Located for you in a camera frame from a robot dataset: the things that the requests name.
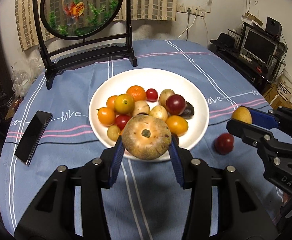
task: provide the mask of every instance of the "round frame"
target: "round frame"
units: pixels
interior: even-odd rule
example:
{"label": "round frame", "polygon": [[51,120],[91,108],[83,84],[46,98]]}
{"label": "round frame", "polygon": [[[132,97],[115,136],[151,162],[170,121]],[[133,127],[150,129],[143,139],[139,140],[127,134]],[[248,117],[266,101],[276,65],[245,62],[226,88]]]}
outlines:
{"label": "round frame", "polygon": [[45,15],[44,15],[44,3],[45,0],[41,0],[40,3],[40,19],[45,27],[46,30],[49,31],[49,33],[53,34],[55,37],[63,39],[63,40],[81,40],[81,39],[85,39],[88,38],[100,31],[102,31],[104,28],[106,28],[112,21],[113,19],[115,19],[116,15],[118,14],[122,4],[123,4],[123,0],[118,0],[118,6],[116,8],[116,10],[114,11],[113,15],[107,20],[107,22],[105,22],[102,26],[100,26],[98,29],[87,33],[85,35],[81,35],[81,36],[64,36],[59,34],[58,32],[56,32],[47,22]]}

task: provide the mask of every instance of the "blue tablecloth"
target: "blue tablecloth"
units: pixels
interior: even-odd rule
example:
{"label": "blue tablecloth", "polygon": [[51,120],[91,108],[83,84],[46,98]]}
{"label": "blue tablecloth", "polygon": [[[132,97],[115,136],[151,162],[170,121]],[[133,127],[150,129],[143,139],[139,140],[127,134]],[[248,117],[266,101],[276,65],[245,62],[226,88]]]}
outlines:
{"label": "blue tablecloth", "polygon": [[[207,99],[209,127],[191,153],[212,167],[235,166],[249,182],[268,214],[274,218],[282,204],[281,192],[263,178],[264,167],[256,149],[235,138],[234,150],[217,154],[214,139],[226,132],[226,120],[239,105],[267,111],[271,107],[238,72],[208,51],[188,41],[135,41],[137,68],[159,68],[177,73],[195,84]],[[40,75],[13,117],[7,142],[18,143],[37,110],[51,112],[29,167],[14,157],[16,145],[5,143],[0,159],[0,210],[5,227],[14,230],[38,190],[57,166],[79,167],[100,156],[104,146],[88,120],[88,106],[96,89],[107,79],[131,70],[128,59],[95,63],[56,76],[47,90]],[[273,129],[280,141],[289,136]],[[211,233],[217,232],[216,192]],[[176,183],[171,163],[145,163],[123,159],[116,184],[103,190],[112,239],[181,239],[190,190]],[[81,235],[80,187],[75,196],[75,228]]]}

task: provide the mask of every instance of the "blue gripper pad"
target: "blue gripper pad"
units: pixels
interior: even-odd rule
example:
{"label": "blue gripper pad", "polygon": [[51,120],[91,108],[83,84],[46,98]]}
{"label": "blue gripper pad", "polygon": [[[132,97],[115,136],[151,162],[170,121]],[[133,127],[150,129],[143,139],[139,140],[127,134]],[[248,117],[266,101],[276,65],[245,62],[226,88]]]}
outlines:
{"label": "blue gripper pad", "polygon": [[176,180],[179,183],[179,185],[183,187],[185,184],[183,166],[178,155],[177,147],[175,146],[173,141],[169,146],[168,152],[172,163],[172,167],[174,169]]}
{"label": "blue gripper pad", "polygon": [[253,124],[268,130],[272,128],[278,128],[279,123],[276,121],[273,115],[251,108],[248,108],[248,110],[251,114]]}
{"label": "blue gripper pad", "polygon": [[110,176],[108,179],[108,184],[110,187],[113,186],[113,184],[116,182],[117,180],[117,176],[119,173],[119,169],[120,169],[120,165],[122,163],[123,160],[123,156],[124,156],[124,151],[125,151],[125,147],[123,145],[121,136],[118,138],[118,141],[116,142],[116,145],[114,147],[114,158],[111,162],[111,166],[110,166]]}

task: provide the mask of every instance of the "computer monitor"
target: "computer monitor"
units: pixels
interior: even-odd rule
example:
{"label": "computer monitor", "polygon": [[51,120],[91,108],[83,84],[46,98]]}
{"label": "computer monitor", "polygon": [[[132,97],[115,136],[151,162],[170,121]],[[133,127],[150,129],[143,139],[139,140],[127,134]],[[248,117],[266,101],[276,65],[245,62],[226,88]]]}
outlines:
{"label": "computer monitor", "polygon": [[249,30],[244,41],[243,49],[262,63],[268,63],[270,54],[275,55],[277,45],[260,34]]}

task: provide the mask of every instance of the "speaker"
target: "speaker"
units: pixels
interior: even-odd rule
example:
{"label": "speaker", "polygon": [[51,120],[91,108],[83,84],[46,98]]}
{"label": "speaker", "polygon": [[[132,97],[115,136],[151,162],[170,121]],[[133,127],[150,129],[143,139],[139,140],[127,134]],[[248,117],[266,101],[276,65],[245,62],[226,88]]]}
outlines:
{"label": "speaker", "polygon": [[282,26],[280,22],[271,19],[270,17],[267,18],[267,25],[266,25],[266,32],[274,37],[276,37],[278,40],[280,39],[282,31]]}

